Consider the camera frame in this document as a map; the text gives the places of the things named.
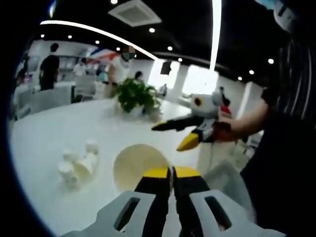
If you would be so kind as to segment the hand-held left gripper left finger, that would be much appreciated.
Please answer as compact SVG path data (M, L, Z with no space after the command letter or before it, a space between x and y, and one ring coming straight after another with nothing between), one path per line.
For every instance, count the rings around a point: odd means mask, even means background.
M170 168L146 171L134 191L125 191L97 213L98 237L160 237L168 213Z

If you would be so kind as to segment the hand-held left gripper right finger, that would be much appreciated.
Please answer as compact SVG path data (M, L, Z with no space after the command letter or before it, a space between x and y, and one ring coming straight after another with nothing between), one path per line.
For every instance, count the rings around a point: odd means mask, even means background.
M255 222L245 208L210 189L196 170L174 166L176 211L184 237L251 237Z

